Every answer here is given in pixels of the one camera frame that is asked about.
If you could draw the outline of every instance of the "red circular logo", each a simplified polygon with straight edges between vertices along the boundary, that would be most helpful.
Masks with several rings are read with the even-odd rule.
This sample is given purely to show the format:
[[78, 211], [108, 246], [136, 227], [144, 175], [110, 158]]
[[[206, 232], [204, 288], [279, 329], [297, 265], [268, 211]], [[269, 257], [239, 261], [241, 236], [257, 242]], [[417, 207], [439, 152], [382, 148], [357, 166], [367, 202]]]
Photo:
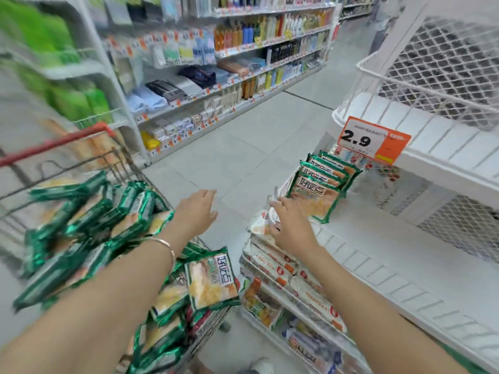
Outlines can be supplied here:
[[329, 309], [329, 313], [330, 313], [331, 315], [333, 315], [335, 318], [337, 318], [338, 316], [340, 316], [340, 314], [338, 314], [338, 313], [336, 312], [336, 310], [334, 309], [334, 307], [333, 307], [333, 306], [331, 306], [331, 308]]

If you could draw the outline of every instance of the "silver bracelet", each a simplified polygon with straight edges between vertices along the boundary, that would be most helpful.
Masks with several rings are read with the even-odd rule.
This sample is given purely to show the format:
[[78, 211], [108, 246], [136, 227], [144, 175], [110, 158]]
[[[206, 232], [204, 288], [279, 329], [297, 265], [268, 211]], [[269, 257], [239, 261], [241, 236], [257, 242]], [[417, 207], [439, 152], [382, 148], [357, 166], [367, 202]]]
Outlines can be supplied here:
[[[158, 243], [163, 244], [165, 247], [171, 248], [170, 243], [165, 240], [157, 239], [155, 237], [150, 237], [148, 240], [157, 241]], [[175, 269], [175, 265], [177, 264], [177, 258], [175, 257], [175, 252], [171, 250], [170, 253], [172, 254], [172, 269], [170, 270], [168, 275], [172, 273], [172, 271]]]

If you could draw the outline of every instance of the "forearm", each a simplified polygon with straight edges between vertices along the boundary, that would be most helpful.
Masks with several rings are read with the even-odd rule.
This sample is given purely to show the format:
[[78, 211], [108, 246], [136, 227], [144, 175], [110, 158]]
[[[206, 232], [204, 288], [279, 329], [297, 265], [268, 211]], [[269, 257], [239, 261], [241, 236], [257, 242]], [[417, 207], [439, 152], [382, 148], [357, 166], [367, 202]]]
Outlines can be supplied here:
[[375, 374], [467, 373], [322, 247], [304, 257]]
[[0, 371], [112, 372], [190, 237], [170, 223], [158, 238], [171, 248], [146, 241], [64, 296], [0, 352]]

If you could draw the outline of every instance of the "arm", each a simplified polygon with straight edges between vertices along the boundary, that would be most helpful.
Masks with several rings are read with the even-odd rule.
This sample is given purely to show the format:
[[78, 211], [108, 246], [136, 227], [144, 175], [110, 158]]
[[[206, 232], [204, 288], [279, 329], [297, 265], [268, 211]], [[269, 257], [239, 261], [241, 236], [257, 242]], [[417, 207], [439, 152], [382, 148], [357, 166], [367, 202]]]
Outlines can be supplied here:
[[387, 300], [359, 281], [319, 246], [295, 201], [271, 202], [280, 226], [276, 243], [297, 256], [320, 281], [375, 374], [468, 374], [440, 346], [406, 321]]
[[187, 242], [216, 219], [214, 190], [183, 199], [175, 217], [156, 236], [70, 292], [0, 352], [0, 372], [109, 374], [146, 318]]

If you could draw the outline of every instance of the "2.9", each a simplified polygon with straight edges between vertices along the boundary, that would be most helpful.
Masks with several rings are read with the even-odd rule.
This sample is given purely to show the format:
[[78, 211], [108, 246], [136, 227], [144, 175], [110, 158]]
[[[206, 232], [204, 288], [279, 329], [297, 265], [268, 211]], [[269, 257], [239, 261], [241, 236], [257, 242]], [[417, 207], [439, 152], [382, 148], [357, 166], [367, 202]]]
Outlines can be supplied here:
[[371, 143], [371, 138], [370, 137], [362, 137], [360, 138], [360, 141], [357, 142], [356, 140], [352, 140], [351, 138], [353, 137], [353, 131], [351, 130], [345, 130], [345, 135], [343, 135], [341, 138], [344, 141], [347, 141], [348, 143], [353, 143], [353, 144], [359, 144], [362, 147], [367, 147]]

